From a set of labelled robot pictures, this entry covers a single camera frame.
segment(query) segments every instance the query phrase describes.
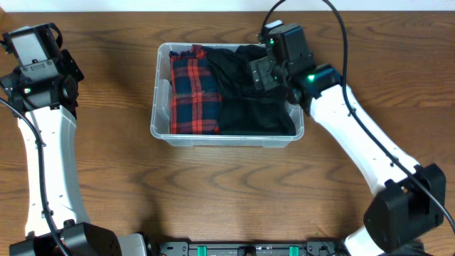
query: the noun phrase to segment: white background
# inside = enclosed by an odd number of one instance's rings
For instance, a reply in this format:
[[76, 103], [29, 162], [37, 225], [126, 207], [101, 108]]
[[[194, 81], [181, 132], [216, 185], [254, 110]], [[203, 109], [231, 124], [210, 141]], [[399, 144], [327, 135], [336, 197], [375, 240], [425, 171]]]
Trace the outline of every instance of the white background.
[[[268, 11], [278, 0], [0, 0], [15, 11]], [[341, 11], [455, 11], [455, 0], [332, 0]], [[278, 11], [325, 11], [322, 0], [287, 0]]]

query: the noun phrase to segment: black cloth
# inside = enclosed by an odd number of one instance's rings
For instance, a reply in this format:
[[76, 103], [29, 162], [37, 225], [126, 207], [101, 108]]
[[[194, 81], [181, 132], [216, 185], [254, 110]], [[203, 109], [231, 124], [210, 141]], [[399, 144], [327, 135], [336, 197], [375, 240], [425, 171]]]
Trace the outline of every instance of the black cloth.
[[249, 62], [263, 58], [259, 46], [240, 46], [235, 53], [228, 49], [206, 49], [209, 68], [223, 96], [218, 126], [224, 135], [296, 134], [295, 124], [286, 111], [283, 87], [256, 90]]

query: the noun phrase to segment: storage bin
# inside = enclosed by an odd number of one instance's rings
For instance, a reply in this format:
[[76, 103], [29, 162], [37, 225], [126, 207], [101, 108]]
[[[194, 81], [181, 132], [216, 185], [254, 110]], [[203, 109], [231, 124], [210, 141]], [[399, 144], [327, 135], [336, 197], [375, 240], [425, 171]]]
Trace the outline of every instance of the storage bin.
[[[298, 105], [287, 103], [287, 112], [296, 126], [296, 136], [233, 136], [233, 135], [192, 135], [170, 134], [170, 113], [172, 103], [171, 68], [169, 52], [180, 53], [190, 50], [192, 43], [164, 43], [158, 49], [154, 105], [151, 113], [150, 132], [157, 139], [164, 139], [172, 146], [265, 146], [285, 147], [304, 135], [304, 112]], [[211, 48], [226, 48], [236, 51], [242, 44], [203, 44]]]

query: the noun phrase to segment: green clip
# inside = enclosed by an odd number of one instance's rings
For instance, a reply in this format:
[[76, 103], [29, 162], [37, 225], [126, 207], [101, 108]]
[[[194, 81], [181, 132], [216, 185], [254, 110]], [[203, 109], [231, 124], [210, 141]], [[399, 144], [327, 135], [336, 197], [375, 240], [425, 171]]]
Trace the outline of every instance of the green clip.
[[198, 246], [198, 256], [207, 256], [207, 247]]
[[297, 246], [289, 247], [289, 256], [299, 256], [299, 247]]

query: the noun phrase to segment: brown wooden surface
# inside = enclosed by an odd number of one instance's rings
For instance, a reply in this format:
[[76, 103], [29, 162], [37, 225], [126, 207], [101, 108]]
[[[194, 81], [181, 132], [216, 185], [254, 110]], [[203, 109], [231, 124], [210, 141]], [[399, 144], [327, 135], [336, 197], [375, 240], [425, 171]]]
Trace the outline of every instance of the brown wooden surface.
[[[455, 13], [345, 12], [348, 83], [365, 110], [421, 164], [447, 177], [455, 214]], [[285, 149], [171, 147], [150, 134], [156, 52], [165, 42], [256, 43], [264, 13], [7, 14], [0, 32], [54, 22], [85, 80], [76, 157], [92, 223], [127, 235], [192, 240], [343, 238], [362, 225], [372, 196], [324, 129]], [[340, 28], [329, 12], [280, 13], [305, 27], [317, 61], [341, 70]], [[16, 65], [0, 55], [0, 74]], [[0, 255], [24, 237], [26, 155], [16, 120], [0, 109]], [[445, 221], [422, 237], [452, 255]]]

